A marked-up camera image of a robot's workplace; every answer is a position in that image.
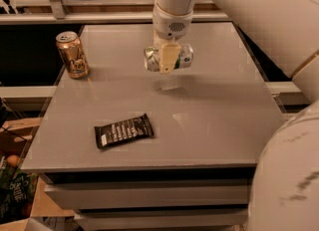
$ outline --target candy bar wrapper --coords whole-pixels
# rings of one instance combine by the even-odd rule
[[[95,126],[94,129],[97,146],[100,149],[154,135],[146,114],[104,126]]]

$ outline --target gray desk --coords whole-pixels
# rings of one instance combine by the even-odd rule
[[[191,181],[162,180],[165,172],[160,180],[128,182],[139,171],[151,177],[163,170],[253,167],[283,122],[231,23],[192,24],[182,42],[194,48],[193,65],[168,76],[144,69],[143,48],[152,34],[152,25],[85,27],[81,38],[92,71],[82,80],[63,75],[22,166],[54,183],[47,192],[62,207],[125,208],[121,198],[128,195],[137,198],[130,208],[247,203],[249,177],[233,174],[218,186],[207,177],[198,182],[197,174]],[[154,138],[97,149],[95,125],[144,113]],[[108,182],[108,172],[124,172],[126,180]]]

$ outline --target can top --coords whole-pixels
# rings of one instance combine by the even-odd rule
[[[78,37],[77,33],[73,32],[73,31],[67,31],[67,32],[60,33],[56,37],[56,40],[57,40],[57,42],[60,42],[60,43],[69,43],[69,42],[76,40],[77,37]]]

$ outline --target table top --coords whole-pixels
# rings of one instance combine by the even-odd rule
[[[191,68],[144,68],[153,25],[89,25],[91,72],[65,72],[24,160],[38,173],[253,166],[282,113],[231,23],[194,23]],[[153,138],[97,148],[94,126],[148,114]]]

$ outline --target silver can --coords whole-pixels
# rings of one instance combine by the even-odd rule
[[[77,33],[67,31],[56,37],[56,44],[69,76],[73,79],[89,74],[90,68]]]
[[[160,53],[155,47],[144,49],[145,67],[151,72],[160,71]],[[175,63],[175,69],[188,68],[193,60],[193,50],[190,44],[181,45],[178,58]]]

